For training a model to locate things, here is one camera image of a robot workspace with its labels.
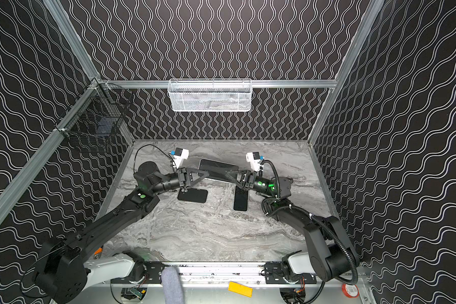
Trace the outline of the light teal phone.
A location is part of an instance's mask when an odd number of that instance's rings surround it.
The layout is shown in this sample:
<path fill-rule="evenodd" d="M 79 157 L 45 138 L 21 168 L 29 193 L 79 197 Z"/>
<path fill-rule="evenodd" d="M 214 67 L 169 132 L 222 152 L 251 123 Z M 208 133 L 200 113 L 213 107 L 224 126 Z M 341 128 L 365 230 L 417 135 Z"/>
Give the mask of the light teal phone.
<path fill-rule="evenodd" d="M 235 211 L 246 212 L 248 210 L 248 193 L 247 190 L 243 190 L 239 187 L 235 189 L 233 205 Z"/>

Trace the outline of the black phone case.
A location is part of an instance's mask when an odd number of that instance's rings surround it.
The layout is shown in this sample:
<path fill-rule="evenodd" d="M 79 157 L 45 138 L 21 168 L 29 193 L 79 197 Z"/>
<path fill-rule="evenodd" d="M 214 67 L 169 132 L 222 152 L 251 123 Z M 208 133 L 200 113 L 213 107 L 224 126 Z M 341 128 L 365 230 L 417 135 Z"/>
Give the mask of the black phone case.
<path fill-rule="evenodd" d="M 205 189 L 187 189 L 185 191 L 180 190 L 177 199 L 179 201 L 190 202 L 190 203 L 205 203 L 207 200 L 208 191 Z"/>

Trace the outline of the black phone screen up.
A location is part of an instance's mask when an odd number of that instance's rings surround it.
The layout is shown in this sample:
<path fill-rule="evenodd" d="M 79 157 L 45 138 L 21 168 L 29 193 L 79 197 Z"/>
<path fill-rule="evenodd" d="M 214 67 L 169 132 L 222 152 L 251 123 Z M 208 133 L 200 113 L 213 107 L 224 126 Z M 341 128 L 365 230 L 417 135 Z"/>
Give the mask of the black phone screen up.
<path fill-rule="evenodd" d="M 231 172 L 238 171 L 239 167 L 230 163 L 201 159 L 198 169 L 208 171 L 209 175 L 207 179 L 220 182 L 233 182 Z"/>

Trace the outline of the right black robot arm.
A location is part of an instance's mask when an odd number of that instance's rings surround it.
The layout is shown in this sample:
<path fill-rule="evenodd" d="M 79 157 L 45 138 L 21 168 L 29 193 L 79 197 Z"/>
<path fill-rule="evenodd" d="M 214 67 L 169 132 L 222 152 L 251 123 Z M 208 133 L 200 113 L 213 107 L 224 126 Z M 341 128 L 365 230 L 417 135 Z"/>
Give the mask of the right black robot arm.
<path fill-rule="evenodd" d="M 360 260 L 340 220 L 315 215 L 292 203 L 290 178 L 266 179 L 249 170 L 229 171 L 224 175 L 240 189 L 262 195 L 266 217 L 287 224 L 304 236 L 310 266 L 321 280 L 357 283 Z"/>

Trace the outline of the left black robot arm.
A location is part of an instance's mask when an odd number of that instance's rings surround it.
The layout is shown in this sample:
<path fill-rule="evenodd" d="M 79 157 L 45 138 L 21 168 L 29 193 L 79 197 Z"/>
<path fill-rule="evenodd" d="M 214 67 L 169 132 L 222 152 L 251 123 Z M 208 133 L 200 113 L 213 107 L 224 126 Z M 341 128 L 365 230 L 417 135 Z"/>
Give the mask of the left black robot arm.
<path fill-rule="evenodd" d="M 186 167 L 162 174 L 155 162 L 144 162 L 134 173 L 137 187 L 116 208 L 79 232 L 43 243 L 33 283 L 55 302 L 68 303 L 86 287 L 84 263 L 101 245 L 150 214 L 161 193 L 191 189 L 209 175 L 207 170 Z"/>

